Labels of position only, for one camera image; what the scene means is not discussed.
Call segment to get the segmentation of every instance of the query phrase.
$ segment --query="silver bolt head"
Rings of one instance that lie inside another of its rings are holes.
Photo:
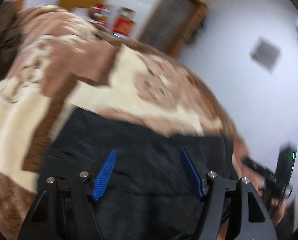
[[[47,178],[47,183],[48,184],[52,184],[52,183],[54,183],[54,181],[55,181],[54,177]]]
[[[248,184],[250,182],[250,179],[248,179],[247,177],[243,177],[241,178],[241,181],[244,183],[244,184]]]
[[[86,177],[89,176],[89,172],[87,172],[87,171],[82,171],[82,172],[80,172],[79,176],[80,176],[81,178],[86,178]]]
[[[217,173],[214,171],[210,171],[210,172],[208,172],[208,176],[211,178],[215,178],[215,177],[217,177]]]

